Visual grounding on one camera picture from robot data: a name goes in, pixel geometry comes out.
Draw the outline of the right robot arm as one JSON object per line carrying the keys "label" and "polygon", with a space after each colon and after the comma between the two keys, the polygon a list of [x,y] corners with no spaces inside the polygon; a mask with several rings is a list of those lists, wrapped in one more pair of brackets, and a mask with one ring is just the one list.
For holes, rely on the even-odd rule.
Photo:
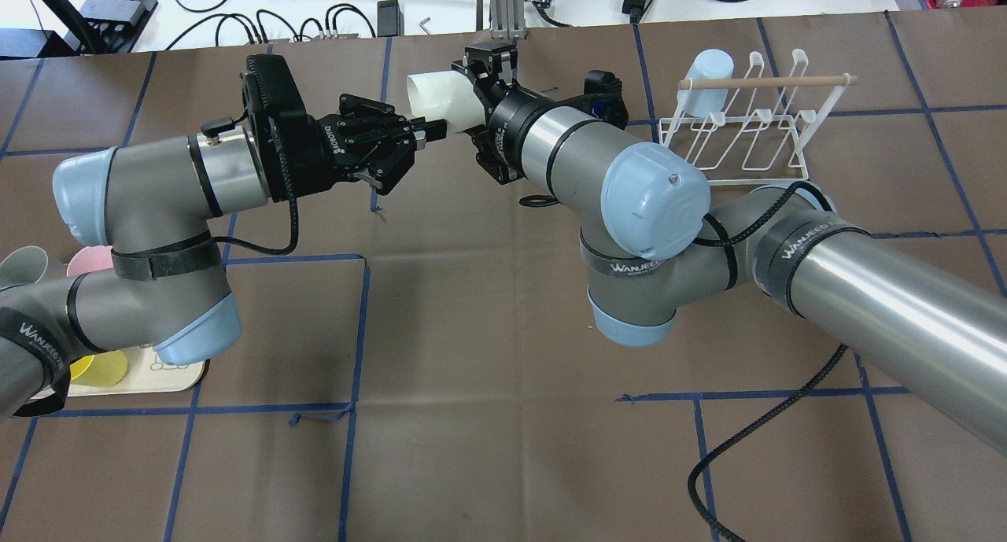
{"label": "right robot arm", "polygon": [[618,77],[594,70],[582,95],[556,101],[518,82],[517,57],[485,42],[453,62],[482,111],[465,132],[502,183],[528,179],[579,216],[601,334],[658,344],[681,307],[752,282],[1005,450],[1004,298],[875,240],[813,183],[712,205],[704,173],[627,132]]}

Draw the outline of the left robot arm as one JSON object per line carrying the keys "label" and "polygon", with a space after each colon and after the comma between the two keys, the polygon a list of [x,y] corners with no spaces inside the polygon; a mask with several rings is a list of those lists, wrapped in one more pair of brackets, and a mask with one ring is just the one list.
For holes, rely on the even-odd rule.
{"label": "left robot arm", "polygon": [[387,194],[445,120],[356,95],[316,120],[298,94],[245,93],[242,119],[190,136],[65,160],[53,196],[73,237],[112,251],[109,269],[2,287],[2,417],[64,408],[71,363],[150,346],[170,365],[211,359],[241,337],[223,243],[287,255],[297,199],[364,181]]}

